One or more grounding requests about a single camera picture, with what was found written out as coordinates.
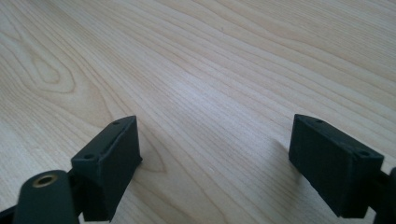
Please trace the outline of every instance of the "light wood tabletop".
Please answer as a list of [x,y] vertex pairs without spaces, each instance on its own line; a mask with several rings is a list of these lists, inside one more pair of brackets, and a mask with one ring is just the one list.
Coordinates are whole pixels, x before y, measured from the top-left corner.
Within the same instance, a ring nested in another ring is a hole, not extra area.
[[0,210],[130,115],[143,162],[112,223],[372,223],[290,164],[294,114],[396,165],[391,0],[3,0],[0,56]]

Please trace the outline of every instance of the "wooden surface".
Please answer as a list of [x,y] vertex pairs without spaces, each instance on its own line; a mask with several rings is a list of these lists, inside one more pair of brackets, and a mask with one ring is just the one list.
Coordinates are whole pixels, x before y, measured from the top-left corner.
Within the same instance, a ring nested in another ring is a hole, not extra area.
[[295,113],[396,165],[394,1],[0,2],[0,210],[137,115],[113,223],[337,218],[288,161]]

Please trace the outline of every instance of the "black mechanical part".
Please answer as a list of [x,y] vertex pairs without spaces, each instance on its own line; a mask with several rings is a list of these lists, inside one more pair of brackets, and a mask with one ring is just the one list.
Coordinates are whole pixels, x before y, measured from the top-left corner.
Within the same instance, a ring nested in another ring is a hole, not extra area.
[[295,115],[289,159],[339,217],[396,223],[396,168],[381,172],[384,156],[329,123]]
[[111,220],[142,161],[136,117],[107,125],[72,158],[72,170],[48,171],[27,180],[16,206],[0,213],[0,223],[74,224]]

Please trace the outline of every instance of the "wood grain pattern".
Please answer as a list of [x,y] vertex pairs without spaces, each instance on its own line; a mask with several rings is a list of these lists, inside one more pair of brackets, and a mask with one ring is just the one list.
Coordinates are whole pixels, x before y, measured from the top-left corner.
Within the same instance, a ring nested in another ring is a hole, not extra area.
[[0,210],[127,115],[144,161],[113,223],[372,223],[290,165],[295,113],[396,164],[394,1],[5,0],[0,57]]

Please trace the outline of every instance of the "wooden table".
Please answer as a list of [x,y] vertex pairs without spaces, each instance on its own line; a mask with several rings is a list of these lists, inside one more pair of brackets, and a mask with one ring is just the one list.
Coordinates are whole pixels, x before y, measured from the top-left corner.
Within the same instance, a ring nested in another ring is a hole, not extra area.
[[372,223],[290,164],[296,113],[396,165],[391,0],[4,0],[0,56],[0,210],[129,115],[144,160],[113,223]]

